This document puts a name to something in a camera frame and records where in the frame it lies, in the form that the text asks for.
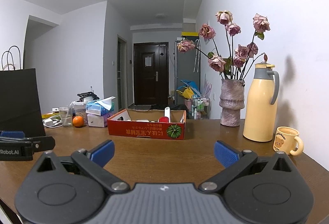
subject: flower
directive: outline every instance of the flower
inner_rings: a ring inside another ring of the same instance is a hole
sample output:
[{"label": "flower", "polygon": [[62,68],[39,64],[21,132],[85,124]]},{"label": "flower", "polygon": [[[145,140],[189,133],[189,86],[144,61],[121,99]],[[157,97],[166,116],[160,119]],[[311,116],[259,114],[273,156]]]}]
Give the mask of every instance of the flower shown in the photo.
[{"label": "flower", "polygon": [[235,55],[239,56],[241,59],[246,60],[248,57],[248,48],[238,44],[238,48],[235,49]]},{"label": "flower", "polygon": [[207,24],[202,25],[199,34],[205,39],[212,39],[214,36],[216,36],[215,30]]},{"label": "flower", "polygon": [[214,55],[212,58],[208,59],[208,63],[209,66],[217,72],[223,72],[224,64],[226,64],[223,58],[221,56],[218,56],[217,54]]},{"label": "flower", "polygon": [[228,23],[225,26],[226,31],[228,31],[228,34],[230,34],[230,36],[234,36],[238,33],[241,33],[241,28],[236,24],[236,23]]},{"label": "flower", "polygon": [[180,52],[187,52],[191,49],[194,49],[195,45],[191,40],[184,40],[177,44],[177,48]]},{"label": "flower", "polygon": [[267,17],[261,16],[258,13],[256,13],[253,20],[254,20],[253,25],[257,33],[263,33],[266,30],[270,30]]},{"label": "flower", "polygon": [[233,59],[233,65],[236,67],[242,67],[244,65],[244,60],[242,60],[239,56],[235,56]]},{"label": "flower", "polygon": [[227,25],[229,22],[233,21],[233,16],[230,11],[219,11],[216,14],[217,21],[222,25]]},{"label": "flower", "polygon": [[255,54],[258,53],[258,47],[254,42],[251,42],[247,45],[248,51],[249,51],[249,57],[254,57]]}]

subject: yellow mug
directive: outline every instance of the yellow mug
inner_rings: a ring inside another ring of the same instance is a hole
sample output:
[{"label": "yellow mug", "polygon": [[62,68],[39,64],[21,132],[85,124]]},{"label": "yellow mug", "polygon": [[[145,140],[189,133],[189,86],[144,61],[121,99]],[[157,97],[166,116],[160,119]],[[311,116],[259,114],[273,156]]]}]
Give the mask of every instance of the yellow mug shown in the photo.
[{"label": "yellow mug", "polygon": [[304,150],[304,143],[298,135],[299,132],[296,129],[278,127],[275,133],[273,150],[276,152],[283,151],[288,155],[300,155]]}]

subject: brown door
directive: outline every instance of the brown door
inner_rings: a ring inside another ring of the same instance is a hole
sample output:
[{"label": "brown door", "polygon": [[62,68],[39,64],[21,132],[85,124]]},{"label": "brown door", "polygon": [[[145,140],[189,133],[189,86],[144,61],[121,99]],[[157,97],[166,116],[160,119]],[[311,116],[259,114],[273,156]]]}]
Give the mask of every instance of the brown door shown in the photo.
[{"label": "brown door", "polygon": [[134,103],[168,103],[168,42],[134,44]]}]

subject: orange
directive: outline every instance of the orange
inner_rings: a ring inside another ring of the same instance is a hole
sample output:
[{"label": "orange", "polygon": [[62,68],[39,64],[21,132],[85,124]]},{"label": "orange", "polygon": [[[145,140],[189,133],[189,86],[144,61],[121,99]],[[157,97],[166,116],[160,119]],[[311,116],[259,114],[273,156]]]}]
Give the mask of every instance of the orange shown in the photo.
[{"label": "orange", "polygon": [[73,122],[72,124],[76,127],[76,128],[80,128],[84,125],[84,121],[83,121],[83,117],[82,116],[76,116],[75,118],[73,118]]}]

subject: cartoon bear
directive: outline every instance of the cartoon bear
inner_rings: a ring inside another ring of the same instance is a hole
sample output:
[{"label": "cartoon bear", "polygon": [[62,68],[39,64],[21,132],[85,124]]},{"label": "cartoon bear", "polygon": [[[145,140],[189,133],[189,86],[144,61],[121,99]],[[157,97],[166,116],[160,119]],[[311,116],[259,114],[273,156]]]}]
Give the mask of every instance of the cartoon bear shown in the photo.
[{"label": "cartoon bear", "polygon": [[280,137],[275,137],[275,146],[280,148],[283,144],[285,143],[285,141],[283,139],[281,139]]}]

